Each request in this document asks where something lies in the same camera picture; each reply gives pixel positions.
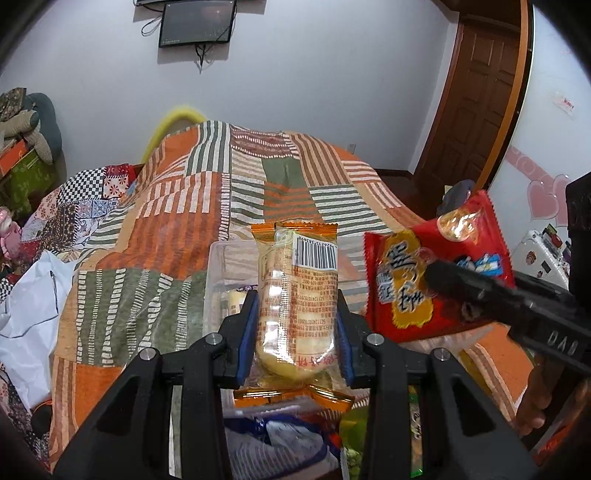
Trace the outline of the right hand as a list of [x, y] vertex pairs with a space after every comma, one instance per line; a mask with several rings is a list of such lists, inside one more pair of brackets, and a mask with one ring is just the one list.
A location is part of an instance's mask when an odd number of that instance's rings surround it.
[[534, 357], [534, 368], [528, 377], [528, 385], [522, 396], [513, 420], [513, 426], [520, 437], [540, 429], [546, 422], [544, 410], [551, 403], [552, 396], [544, 380], [544, 358]]

